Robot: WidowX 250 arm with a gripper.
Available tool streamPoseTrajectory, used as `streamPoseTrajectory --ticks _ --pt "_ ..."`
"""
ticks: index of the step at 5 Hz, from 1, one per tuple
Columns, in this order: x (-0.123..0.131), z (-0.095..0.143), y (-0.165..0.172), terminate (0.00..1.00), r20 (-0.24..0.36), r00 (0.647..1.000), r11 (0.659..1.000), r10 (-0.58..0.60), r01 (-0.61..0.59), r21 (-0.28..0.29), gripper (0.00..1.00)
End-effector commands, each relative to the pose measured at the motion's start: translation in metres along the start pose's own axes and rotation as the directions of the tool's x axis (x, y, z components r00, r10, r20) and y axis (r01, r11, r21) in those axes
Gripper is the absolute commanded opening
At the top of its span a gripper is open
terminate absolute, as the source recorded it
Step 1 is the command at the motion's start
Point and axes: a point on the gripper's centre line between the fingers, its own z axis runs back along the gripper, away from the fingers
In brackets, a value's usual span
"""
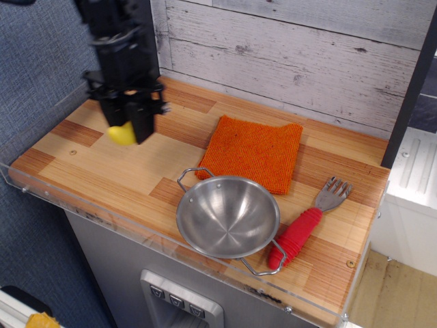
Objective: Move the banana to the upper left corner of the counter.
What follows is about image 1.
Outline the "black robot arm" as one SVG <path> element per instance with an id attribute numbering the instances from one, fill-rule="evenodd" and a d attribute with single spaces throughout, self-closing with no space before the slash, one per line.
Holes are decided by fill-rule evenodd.
<path id="1" fill-rule="evenodd" d="M 111 128 L 129 123 L 142 144 L 167 112 L 149 1 L 76 1 L 88 26 L 99 69 L 87 71 L 89 97 Z"/>

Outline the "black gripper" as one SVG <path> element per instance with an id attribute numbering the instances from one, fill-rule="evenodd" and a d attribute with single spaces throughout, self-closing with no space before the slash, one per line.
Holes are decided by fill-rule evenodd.
<path id="1" fill-rule="evenodd" d="M 145 44 L 140 37 L 107 37 L 91 41 L 99 70 L 87 71 L 89 95 L 99 101 L 110 127 L 131 122 L 142 144 L 154 133 L 154 115 L 169 111 L 164 86 L 150 76 Z"/>

